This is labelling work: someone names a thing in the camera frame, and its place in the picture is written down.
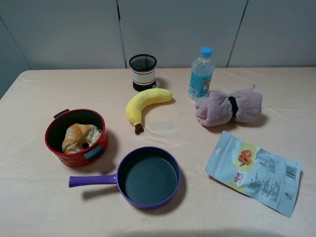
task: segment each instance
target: plastic bottle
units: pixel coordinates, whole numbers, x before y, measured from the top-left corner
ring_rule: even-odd
[[[213,49],[210,47],[201,48],[199,58],[192,63],[192,73],[188,96],[194,101],[207,96],[209,84],[215,69],[211,60]]]

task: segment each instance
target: banana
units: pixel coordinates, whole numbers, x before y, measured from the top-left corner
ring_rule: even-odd
[[[142,110],[149,105],[168,102],[172,99],[169,90],[161,88],[147,89],[135,95],[126,106],[126,116],[130,123],[135,126],[137,135],[144,132],[142,126]]]

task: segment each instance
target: snack bag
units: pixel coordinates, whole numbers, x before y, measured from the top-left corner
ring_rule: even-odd
[[[224,131],[205,171],[213,178],[290,217],[301,163],[267,152]]]

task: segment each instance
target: bread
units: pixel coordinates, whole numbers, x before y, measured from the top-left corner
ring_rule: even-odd
[[[74,124],[66,130],[62,149],[66,154],[83,151],[88,145],[91,147],[101,136],[101,132],[94,125]]]

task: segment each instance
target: black pot handle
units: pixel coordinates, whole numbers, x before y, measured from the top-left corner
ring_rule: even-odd
[[[98,144],[91,151],[87,152],[86,154],[83,154],[83,156],[88,162],[91,162],[97,159],[103,152],[104,152],[103,148]]]
[[[63,110],[62,112],[59,112],[58,114],[56,114],[56,115],[54,116],[54,119],[58,118],[59,116],[61,116],[62,114],[64,114],[65,112],[68,112],[68,111],[70,111],[70,110],[69,110],[69,109],[66,109],[66,110]]]

